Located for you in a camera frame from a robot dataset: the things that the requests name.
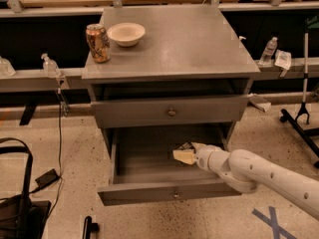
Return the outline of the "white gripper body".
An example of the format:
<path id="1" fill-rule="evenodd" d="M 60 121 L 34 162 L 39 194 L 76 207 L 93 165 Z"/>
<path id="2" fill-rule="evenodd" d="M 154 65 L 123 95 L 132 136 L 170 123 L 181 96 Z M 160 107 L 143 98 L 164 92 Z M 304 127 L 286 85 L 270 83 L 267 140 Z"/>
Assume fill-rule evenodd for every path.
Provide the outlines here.
<path id="1" fill-rule="evenodd" d="M 209 172 L 220 172 L 219 153 L 221 148 L 205 145 L 196 150 L 196 164 L 199 168 Z"/>

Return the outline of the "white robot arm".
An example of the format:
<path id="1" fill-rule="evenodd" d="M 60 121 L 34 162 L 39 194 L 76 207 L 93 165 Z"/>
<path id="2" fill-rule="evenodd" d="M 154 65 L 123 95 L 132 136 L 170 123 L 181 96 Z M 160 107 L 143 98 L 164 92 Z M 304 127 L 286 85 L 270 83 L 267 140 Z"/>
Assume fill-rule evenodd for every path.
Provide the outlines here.
<path id="1" fill-rule="evenodd" d="M 228 186 L 249 194 L 259 184 L 272 189 L 294 205 L 319 219 L 319 182 L 274 164 L 245 149 L 226 151 L 215 145 L 191 142 L 175 149 L 173 158 L 215 173 Z"/>

